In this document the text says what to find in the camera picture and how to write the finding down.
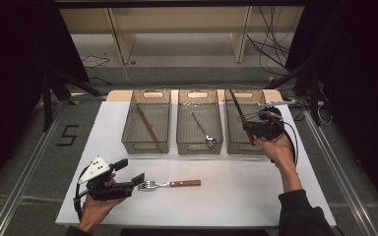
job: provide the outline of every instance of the black sleeve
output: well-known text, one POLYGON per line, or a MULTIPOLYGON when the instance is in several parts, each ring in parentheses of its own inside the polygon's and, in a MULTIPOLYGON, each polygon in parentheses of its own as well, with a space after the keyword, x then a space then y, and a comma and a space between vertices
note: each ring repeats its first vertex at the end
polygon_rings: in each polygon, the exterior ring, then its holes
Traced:
POLYGON ((282 204, 279 235, 334 236, 334 232, 320 207, 312 207, 305 190, 279 195, 282 204))
POLYGON ((87 232, 84 232, 75 226, 69 226, 66 232, 66 236, 93 236, 93 235, 87 232))

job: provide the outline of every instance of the floor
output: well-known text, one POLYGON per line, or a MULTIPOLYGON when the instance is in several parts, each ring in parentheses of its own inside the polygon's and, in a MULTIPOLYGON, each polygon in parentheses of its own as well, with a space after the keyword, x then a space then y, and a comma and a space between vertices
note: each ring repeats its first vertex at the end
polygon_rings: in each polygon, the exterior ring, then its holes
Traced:
MULTIPOLYGON (((250 35, 263 41, 263 34, 250 35)), ((269 77, 285 70, 261 56, 247 41, 242 63, 235 63, 227 34, 139 34, 129 63, 119 63, 110 35, 72 35, 91 79, 90 86, 101 91, 140 88, 259 89, 269 77)), ((292 34, 283 41, 289 47, 292 34)), ((276 56, 272 49, 267 52, 276 56)), ((283 96, 293 96, 294 81, 279 88, 283 96)), ((89 133, 104 96, 94 97, 69 87, 71 101, 54 97, 56 122, 42 132, 43 108, 39 103, 20 138, 14 155, 0 172, 0 222, 4 235, 63 235, 66 226, 54 223, 65 193, 76 171, 89 133), (71 146, 63 138, 67 126, 76 135, 71 146)), ((298 97, 306 103, 306 97, 298 97)), ((292 107, 311 164, 339 228, 336 235, 378 235, 378 193, 358 165, 337 124, 314 127, 309 111, 292 107)), ((324 121, 330 114, 321 110, 324 121)), ((277 229, 267 230, 278 235, 277 229)), ((163 232, 151 231, 150 235, 163 232)), ((101 225, 95 235, 120 235, 121 229, 101 225)), ((208 231, 209 235, 249 235, 246 231, 208 231)), ((188 235, 177 231, 175 235, 188 235)))

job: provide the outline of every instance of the utensil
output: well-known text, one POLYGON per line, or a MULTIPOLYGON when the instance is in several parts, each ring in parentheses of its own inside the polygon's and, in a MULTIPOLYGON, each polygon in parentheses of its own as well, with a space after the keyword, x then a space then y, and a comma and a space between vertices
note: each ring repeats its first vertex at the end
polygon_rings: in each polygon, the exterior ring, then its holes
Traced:
POLYGON ((198 125, 198 127, 199 127, 199 128, 202 130, 202 132, 204 133, 204 135, 205 135, 205 139, 207 140, 207 143, 210 143, 210 144, 214 144, 214 143, 216 143, 217 140, 216 140, 214 137, 208 135, 208 133, 205 131, 204 127, 203 127, 203 126, 201 125, 201 123, 199 122, 198 117, 195 115, 195 112, 191 112, 191 114, 192 114, 193 119, 195 119, 196 124, 198 125))
POLYGON ((152 191, 158 187, 184 187, 184 186, 200 186, 201 180, 184 180, 184 181, 173 181, 167 183, 158 183, 153 180, 146 180, 139 184, 137 189, 140 191, 152 191))

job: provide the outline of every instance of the wooden handle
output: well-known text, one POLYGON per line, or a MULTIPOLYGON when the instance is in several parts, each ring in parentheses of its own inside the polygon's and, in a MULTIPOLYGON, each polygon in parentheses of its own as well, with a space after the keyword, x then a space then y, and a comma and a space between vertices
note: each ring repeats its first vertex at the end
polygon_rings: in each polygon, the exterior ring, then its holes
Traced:
POLYGON ((201 180, 185 180, 185 181, 170 182, 170 187, 199 186, 199 185, 201 185, 201 180))

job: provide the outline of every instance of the table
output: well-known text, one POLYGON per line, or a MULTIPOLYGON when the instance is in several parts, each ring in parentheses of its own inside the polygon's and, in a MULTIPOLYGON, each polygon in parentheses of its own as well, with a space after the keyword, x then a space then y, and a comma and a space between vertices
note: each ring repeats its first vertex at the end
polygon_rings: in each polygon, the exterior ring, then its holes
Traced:
MULTIPOLYGON (((176 145, 177 90, 172 91, 170 153, 129 155, 121 144, 131 91, 126 95, 110 94, 96 116, 82 158, 72 179, 56 223, 77 224, 73 208, 76 183, 82 170, 100 155, 107 163, 128 158, 129 164, 118 171, 117 182, 129 181, 145 172, 146 179, 168 182, 201 179, 200 187, 158 189, 153 192, 135 190, 133 196, 117 206, 102 224, 120 227, 146 228, 268 228, 279 225, 281 205, 278 195, 283 192, 278 169, 266 156, 230 155, 224 143, 220 155, 178 155, 176 145)), ((278 99, 269 90, 266 100, 278 99)), ((220 116, 224 121, 223 90, 219 90, 220 116)), ((286 105, 279 107, 283 118, 294 129, 286 105)), ((308 156, 298 136, 297 172, 312 206, 323 209, 330 225, 336 222, 330 212, 308 156)))

